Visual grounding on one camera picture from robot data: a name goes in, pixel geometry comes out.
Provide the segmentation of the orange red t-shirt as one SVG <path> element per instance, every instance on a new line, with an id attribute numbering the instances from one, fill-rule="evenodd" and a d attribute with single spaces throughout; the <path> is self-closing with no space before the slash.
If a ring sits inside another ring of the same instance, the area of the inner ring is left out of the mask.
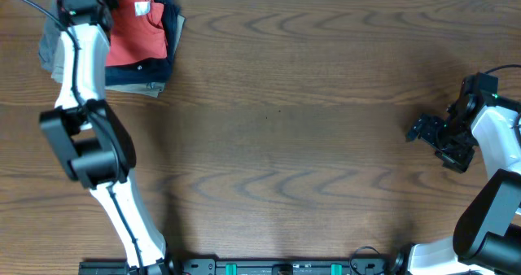
<path id="1" fill-rule="evenodd" d="M 117 0 L 112 11 L 108 67 L 124 66 L 144 59 L 164 59 L 167 40 L 162 16 L 164 4 L 155 0 Z"/>

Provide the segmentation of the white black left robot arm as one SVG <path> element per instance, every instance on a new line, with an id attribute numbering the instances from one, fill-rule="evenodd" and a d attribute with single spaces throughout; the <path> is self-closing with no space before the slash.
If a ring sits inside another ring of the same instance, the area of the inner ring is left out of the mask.
<path id="1" fill-rule="evenodd" d="M 133 141 L 105 99 L 105 63 L 117 0 L 56 0 L 54 64 L 62 74 L 54 109 L 39 125 L 72 181 L 101 204 L 123 243 L 123 264 L 87 262 L 81 274 L 179 274 L 137 186 Z"/>

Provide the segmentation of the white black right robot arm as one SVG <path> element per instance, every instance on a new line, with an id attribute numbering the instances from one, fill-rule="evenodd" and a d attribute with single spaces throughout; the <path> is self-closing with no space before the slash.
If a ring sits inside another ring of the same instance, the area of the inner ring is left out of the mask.
<path id="1" fill-rule="evenodd" d="M 417 244 L 400 255 L 403 274 L 518 274 L 520 228 L 520 104 L 495 94 L 460 98 L 441 121 L 421 116 L 410 138 L 423 138 L 446 168 L 465 172 L 479 146 L 488 183 L 457 222 L 453 236 Z"/>

